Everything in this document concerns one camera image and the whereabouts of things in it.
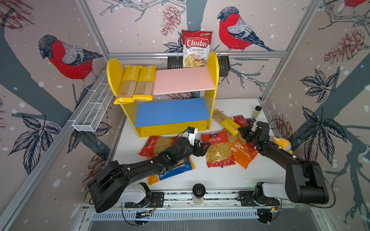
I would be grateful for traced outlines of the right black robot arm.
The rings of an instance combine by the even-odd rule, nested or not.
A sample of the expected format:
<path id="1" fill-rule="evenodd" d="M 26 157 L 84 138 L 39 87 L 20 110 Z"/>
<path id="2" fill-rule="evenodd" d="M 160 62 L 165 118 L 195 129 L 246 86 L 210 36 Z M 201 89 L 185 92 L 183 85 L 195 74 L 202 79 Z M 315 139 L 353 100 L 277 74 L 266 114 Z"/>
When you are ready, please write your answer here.
<path id="1" fill-rule="evenodd" d="M 320 165 L 295 157 L 271 141 L 268 123 L 257 122 L 255 130 L 247 126 L 238 128 L 238 131 L 247 144 L 254 145 L 259 154 L 271 159 L 286 171 L 284 183 L 257 183 L 254 190 L 254 200 L 257 203 L 273 198 L 307 205 L 324 205 L 329 202 L 329 193 Z"/>

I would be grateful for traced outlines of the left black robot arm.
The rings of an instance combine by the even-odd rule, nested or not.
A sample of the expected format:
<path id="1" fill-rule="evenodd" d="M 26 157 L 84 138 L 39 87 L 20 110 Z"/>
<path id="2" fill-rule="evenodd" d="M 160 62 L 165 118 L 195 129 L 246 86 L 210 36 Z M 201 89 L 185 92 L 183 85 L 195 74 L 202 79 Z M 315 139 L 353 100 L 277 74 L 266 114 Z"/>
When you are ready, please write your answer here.
<path id="1" fill-rule="evenodd" d="M 95 211 L 102 213 L 113 207 L 124 189 L 131 183 L 169 172 L 175 169 L 180 161 L 192 155 L 203 157 L 210 146 L 210 143 L 203 143 L 200 140 L 195 140 L 191 145 L 187 138 L 180 137 L 171 147 L 152 159 L 133 164 L 121 165 L 118 161 L 108 163 L 88 183 Z"/>

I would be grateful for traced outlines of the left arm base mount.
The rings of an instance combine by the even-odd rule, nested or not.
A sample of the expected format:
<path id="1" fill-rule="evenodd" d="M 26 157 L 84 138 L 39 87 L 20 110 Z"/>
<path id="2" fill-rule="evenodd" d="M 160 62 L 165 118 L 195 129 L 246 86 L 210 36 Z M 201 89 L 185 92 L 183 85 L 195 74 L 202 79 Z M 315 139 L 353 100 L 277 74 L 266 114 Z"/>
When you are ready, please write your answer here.
<path id="1" fill-rule="evenodd" d="M 162 208 L 164 203 L 164 192 L 152 192 L 139 203 L 126 202 L 125 208 Z"/>

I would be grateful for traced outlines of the yellow spaghetti pack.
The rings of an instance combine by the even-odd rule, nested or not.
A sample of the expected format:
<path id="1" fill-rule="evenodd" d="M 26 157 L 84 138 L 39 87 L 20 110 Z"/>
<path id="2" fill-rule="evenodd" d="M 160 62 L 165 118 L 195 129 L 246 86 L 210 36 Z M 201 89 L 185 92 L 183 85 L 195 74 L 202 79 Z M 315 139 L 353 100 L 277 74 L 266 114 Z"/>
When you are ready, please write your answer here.
<path id="1" fill-rule="evenodd" d="M 155 82 L 157 67 L 155 65 L 141 68 L 139 79 L 133 95 L 134 101 L 152 101 L 153 86 Z"/>
<path id="2" fill-rule="evenodd" d="M 127 65 L 119 87 L 115 105 L 133 103 L 133 95 L 138 83 L 142 66 Z"/>
<path id="3" fill-rule="evenodd" d="M 231 118 L 227 117 L 223 112 L 218 109 L 213 111 L 213 119 L 217 121 L 222 127 L 230 132 L 234 137 L 239 134 L 240 126 Z"/>

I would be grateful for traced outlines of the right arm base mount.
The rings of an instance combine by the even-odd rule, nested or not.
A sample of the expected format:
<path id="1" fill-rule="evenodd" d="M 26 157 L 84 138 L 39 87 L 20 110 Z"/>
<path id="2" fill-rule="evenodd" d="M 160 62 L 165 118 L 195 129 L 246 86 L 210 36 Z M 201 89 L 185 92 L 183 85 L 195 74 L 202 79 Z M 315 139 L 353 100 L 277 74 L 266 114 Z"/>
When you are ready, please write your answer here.
<path id="1" fill-rule="evenodd" d="M 280 201 L 276 198 L 266 197 L 261 192 L 239 191 L 235 198 L 242 207 L 280 207 Z"/>

